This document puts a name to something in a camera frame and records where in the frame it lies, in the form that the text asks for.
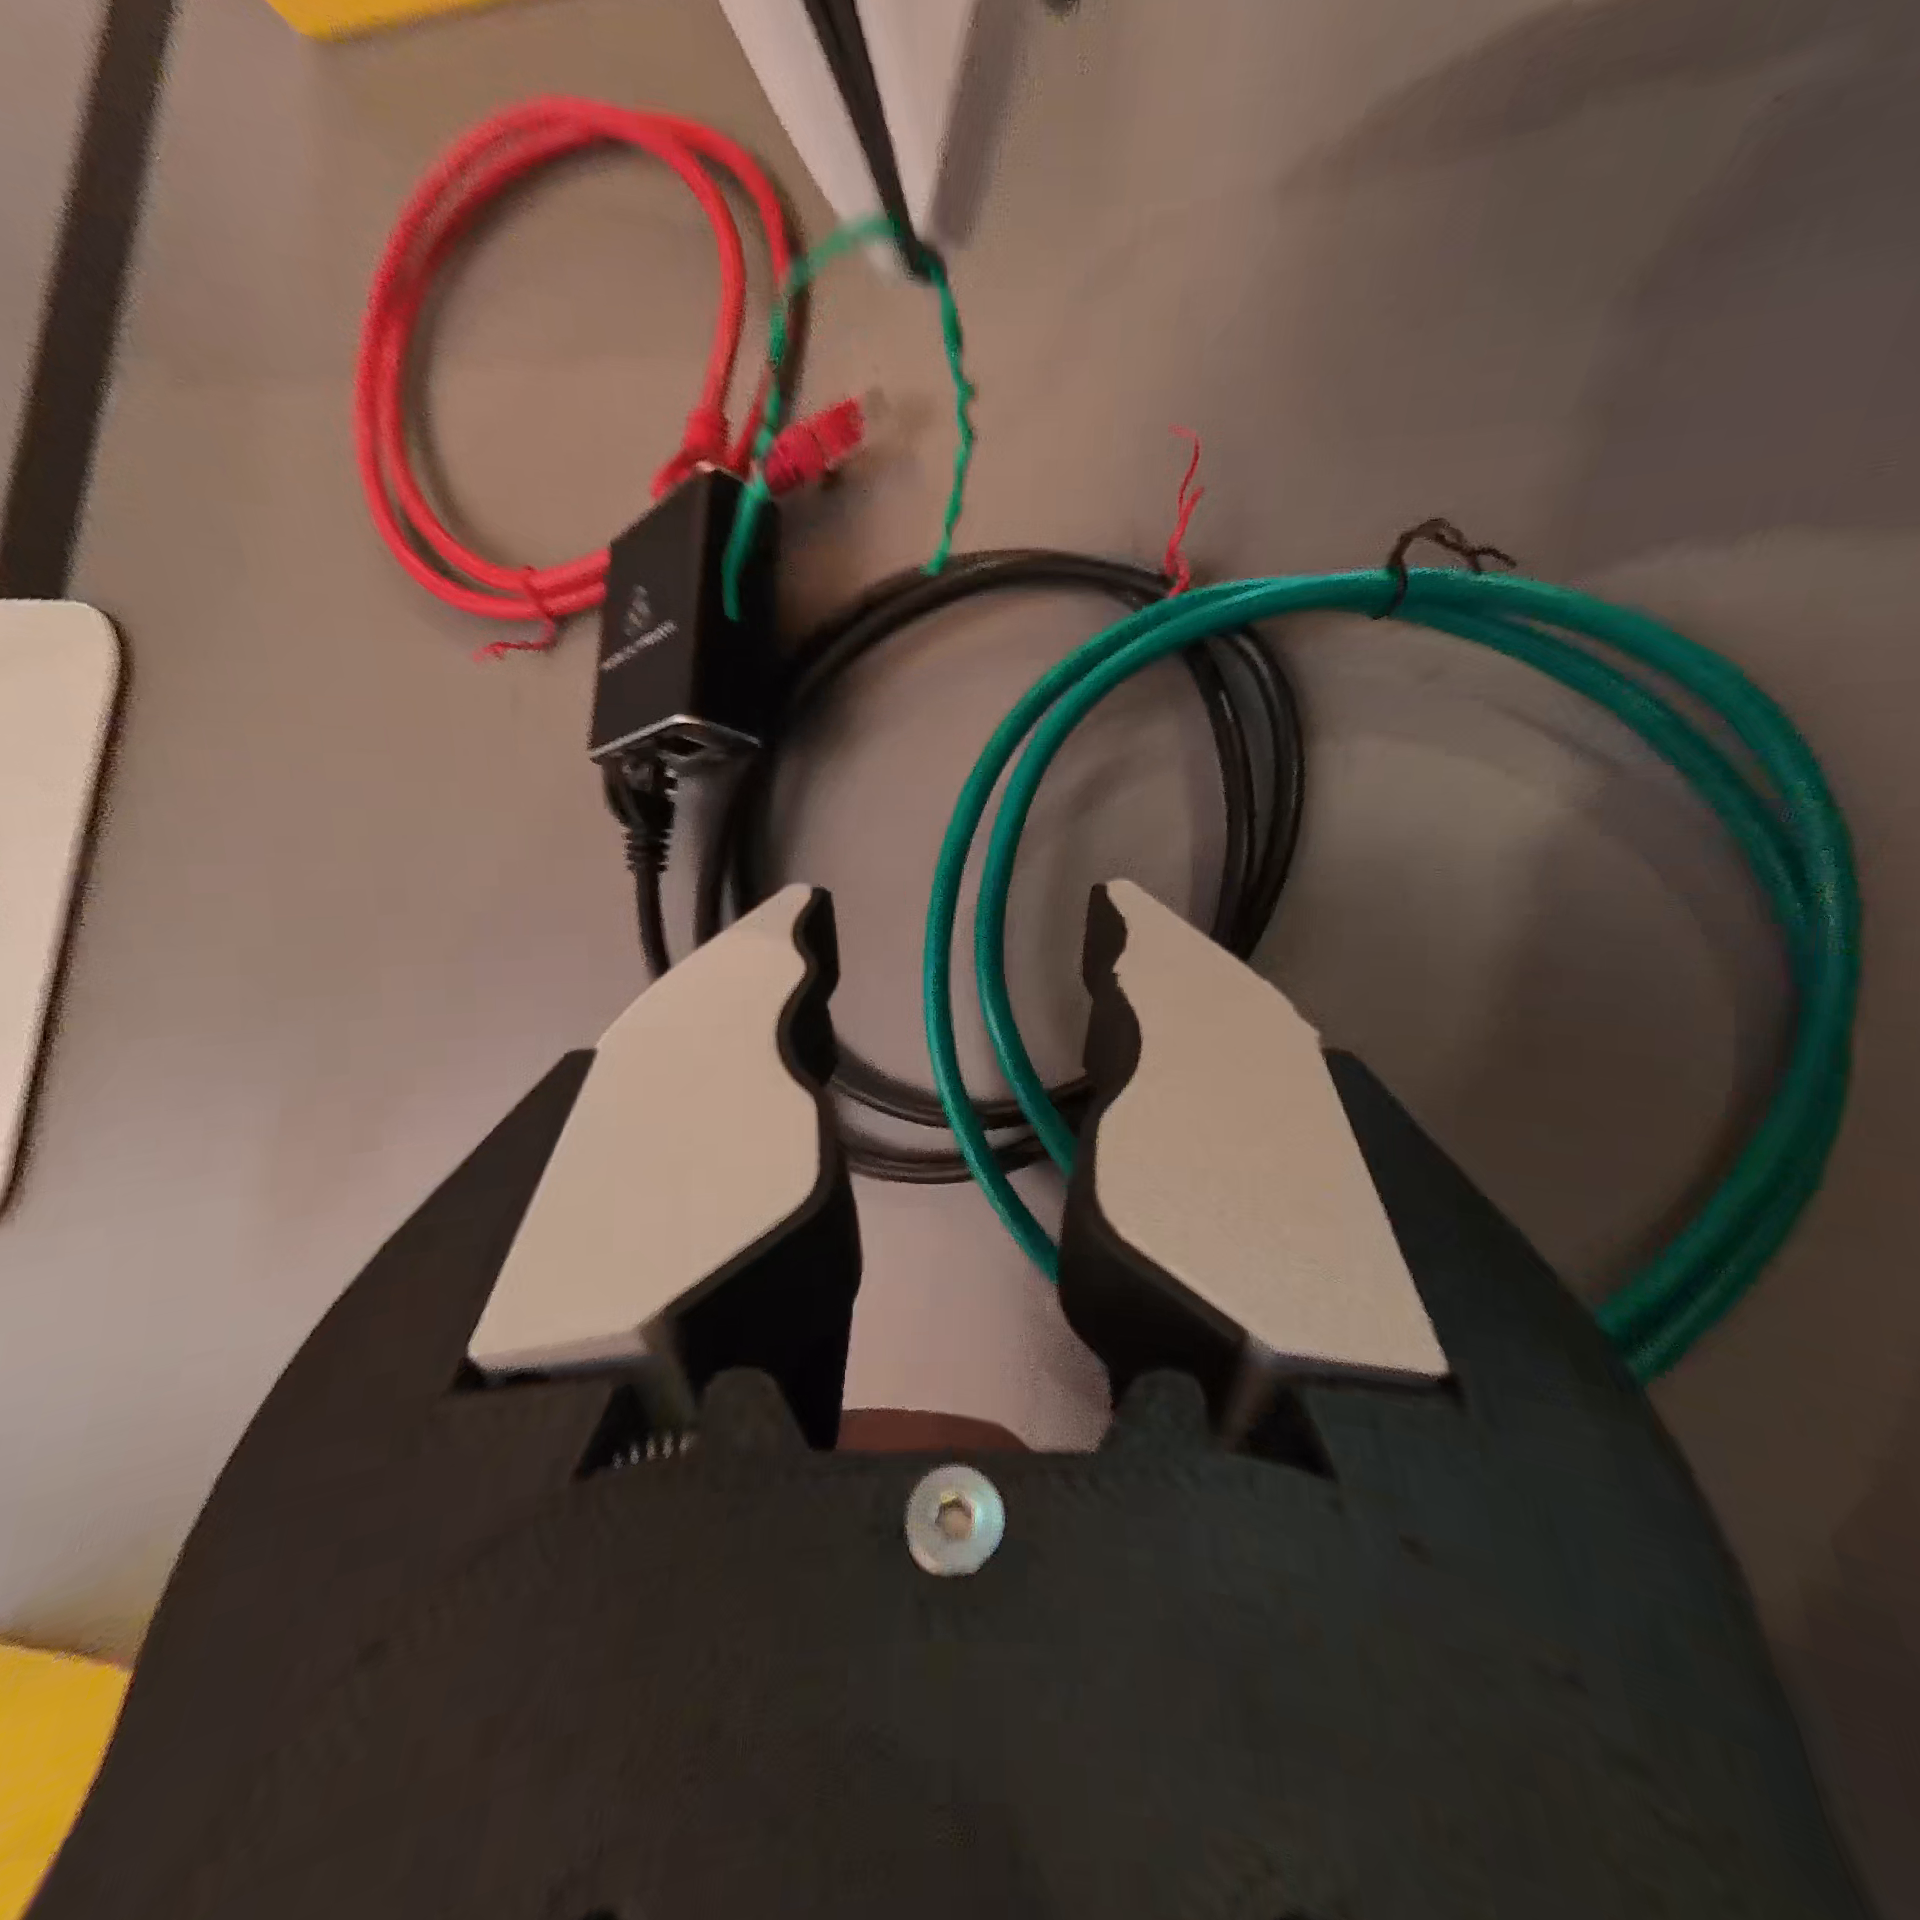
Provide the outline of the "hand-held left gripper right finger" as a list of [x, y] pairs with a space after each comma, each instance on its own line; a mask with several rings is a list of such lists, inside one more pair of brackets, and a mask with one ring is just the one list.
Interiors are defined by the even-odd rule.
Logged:
[[1196, 1382], [1249, 1440], [1297, 1388], [1451, 1382], [1317, 1027], [1135, 881], [1097, 884], [1060, 1300], [1109, 1404]]

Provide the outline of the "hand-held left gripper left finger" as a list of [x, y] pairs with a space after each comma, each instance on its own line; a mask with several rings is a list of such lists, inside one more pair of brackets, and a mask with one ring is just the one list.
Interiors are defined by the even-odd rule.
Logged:
[[787, 884], [606, 1025], [469, 1334], [482, 1381], [625, 1372], [689, 1427], [760, 1371], [838, 1446], [860, 1234], [835, 988], [832, 894]]

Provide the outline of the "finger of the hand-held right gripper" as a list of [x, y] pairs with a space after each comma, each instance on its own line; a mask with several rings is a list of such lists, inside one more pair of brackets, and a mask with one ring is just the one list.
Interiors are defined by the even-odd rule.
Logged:
[[1027, 59], [1060, 3], [956, 3], [940, 87], [927, 241], [960, 252], [980, 226]]
[[940, 183], [940, 3], [725, 3], [727, 26], [782, 129], [842, 225], [881, 221], [878, 245], [931, 277]]

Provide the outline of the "green twist tie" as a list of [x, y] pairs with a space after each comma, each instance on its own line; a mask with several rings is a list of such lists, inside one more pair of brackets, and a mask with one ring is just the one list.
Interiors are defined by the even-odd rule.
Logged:
[[[741, 502], [733, 509], [727, 547], [722, 554], [722, 606], [727, 617], [745, 613], [745, 577], [746, 577], [746, 564], [753, 560], [753, 548], [759, 548], [759, 522], [760, 522], [763, 507], [774, 498], [772, 470], [774, 470], [774, 452], [782, 450], [782, 436], [785, 436], [782, 378], [785, 378], [785, 361], [787, 361], [787, 348], [790, 348], [790, 336], [794, 336], [798, 306], [800, 306], [803, 290], [835, 261], [848, 256], [852, 252], [871, 248], [871, 245], [894, 245], [902, 239], [908, 239], [908, 231], [890, 214], [885, 214], [885, 211], [860, 214], [855, 221], [832, 226], [823, 241], [807, 248], [782, 274], [782, 294], [779, 294], [779, 306], [772, 311], [772, 336], [768, 336], [768, 406], [760, 407], [760, 426], [759, 426], [753, 443], [752, 443], [745, 493], [741, 493]], [[966, 326], [963, 326], [963, 311], [960, 311], [960, 300], [953, 290], [948, 264], [943, 261], [940, 252], [925, 252], [925, 274], [927, 274], [931, 294], [940, 300], [943, 353], [948, 361], [953, 403], [956, 403], [953, 485], [948, 485], [948, 498], [943, 509], [940, 541], [925, 564], [925, 574], [935, 577], [948, 566], [956, 530], [960, 530], [960, 520], [966, 513], [966, 490], [970, 490], [970, 470], [973, 470], [973, 452], [975, 452], [973, 403], [975, 403], [980, 389], [975, 389], [970, 366], [966, 366]]]

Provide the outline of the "black ethernet splitter box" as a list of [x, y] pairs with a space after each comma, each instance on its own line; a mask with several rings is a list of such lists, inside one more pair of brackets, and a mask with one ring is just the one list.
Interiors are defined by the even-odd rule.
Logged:
[[699, 464], [610, 541], [587, 749], [598, 767], [654, 753], [674, 769], [746, 756], [782, 709], [779, 513], [753, 522], [727, 609], [745, 482]]

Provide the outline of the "black twist tie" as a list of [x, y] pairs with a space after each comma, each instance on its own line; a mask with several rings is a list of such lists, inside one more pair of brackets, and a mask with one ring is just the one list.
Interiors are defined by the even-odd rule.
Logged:
[[1399, 617], [1401, 606], [1409, 604], [1412, 592], [1412, 578], [1421, 570], [1414, 564], [1419, 548], [1433, 548], [1442, 554], [1451, 570], [1461, 570], [1467, 577], [1489, 577], [1489, 574], [1519, 574], [1519, 560], [1511, 554], [1505, 554], [1495, 541], [1482, 541], [1473, 536], [1467, 536], [1454, 520], [1447, 516], [1428, 516], [1412, 522], [1387, 548], [1380, 570], [1387, 577], [1387, 600], [1385, 606], [1375, 613], [1376, 619]]

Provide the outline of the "pale rounded board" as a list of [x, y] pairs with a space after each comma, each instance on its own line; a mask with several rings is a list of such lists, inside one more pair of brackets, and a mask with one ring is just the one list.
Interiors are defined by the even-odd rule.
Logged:
[[106, 613], [2, 600], [2, 1195], [31, 1129], [85, 850], [124, 690]]

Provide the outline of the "yellow flat object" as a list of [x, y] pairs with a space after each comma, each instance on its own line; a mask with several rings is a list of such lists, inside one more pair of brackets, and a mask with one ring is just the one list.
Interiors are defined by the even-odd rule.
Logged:
[[24, 1917], [115, 1734], [132, 1670], [2, 1644], [2, 1917]]

